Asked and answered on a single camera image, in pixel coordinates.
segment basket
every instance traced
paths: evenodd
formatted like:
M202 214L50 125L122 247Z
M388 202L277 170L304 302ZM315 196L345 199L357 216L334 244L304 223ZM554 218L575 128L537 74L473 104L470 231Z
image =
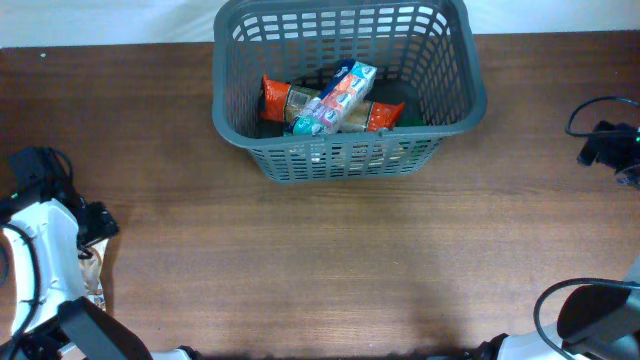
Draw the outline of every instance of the basket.
M487 97L461 0L231 0L214 25L213 122L278 182L409 174L473 128ZM261 78L322 89L345 58L376 66L367 99L406 102L392 131L269 137Z

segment basket rim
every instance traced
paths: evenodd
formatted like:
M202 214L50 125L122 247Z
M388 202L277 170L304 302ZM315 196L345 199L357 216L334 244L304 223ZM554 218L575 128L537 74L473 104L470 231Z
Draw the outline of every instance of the basket rim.
M288 0L276 0L281 2L288 2ZM214 51L213 51L213 103L211 116L213 124L220 135L229 143L248 149L258 149L266 147L274 147L281 145L300 145L300 144L323 144L323 143L351 143L351 142L365 142L365 141L380 141L381 139L394 139L394 138L437 138L447 137L452 135L461 134L463 132L473 129L480 120L484 117L487 111L487 93L482 80L482 74L480 71L480 61L478 59L478 51L475 41L473 40L473 34L469 26L469 15L467 7L462 0L446 0L449 2L455 12L458 15L460 23L460 32L462 42L468 57L469 66L469 78L471 85L475 93L475 101L471 106L471 109L467 113L464 119L450 125L437 125L437 126L416 126L416 127L402 127L394 128L393 131L382 130L375 133L351 133L351 134L332 134L324 136L281 136L265 139L254 139L246 137L237 133L229 124L226 116L226 108L224 104L224 96L226 88L226 76L225 76L225 52L227 48L227 42L229 32L227 31L228 21L231 15L243 7L247 6L247 0L230 0L227 1L214 20ZM253 3L273 4L274 0L260 1L254 0Z

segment item in basket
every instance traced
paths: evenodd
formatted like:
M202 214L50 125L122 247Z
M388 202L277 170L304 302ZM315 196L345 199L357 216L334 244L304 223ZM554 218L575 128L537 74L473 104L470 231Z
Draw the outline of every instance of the item in basket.
M319 90L284 84L262 77L264 101L260 116L264 120L291 123L312 98L320 94ZM340 132L354 133L391 129L404 110L404 103L387 105L363 101L353 110L340 126Z
M327 88L309 101L285 129L285 135L335 134L373 86L377 69L343 60Z

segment brown tabletop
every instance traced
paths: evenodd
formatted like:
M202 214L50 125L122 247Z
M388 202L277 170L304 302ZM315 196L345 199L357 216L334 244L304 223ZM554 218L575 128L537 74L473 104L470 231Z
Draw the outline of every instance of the brown tabletop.
M563 130L591 97L640 98L640 33L476 40L476 130L407 177L293 186L213 127L213 44L1 49L0 189L25 146L69 155L122 229L109 312L152 350L382 355L526 333L547 286L621 278L640 254L640 193L580 167ZM598 106L578 126L638 116ZM3 341L14 293L0 288Z

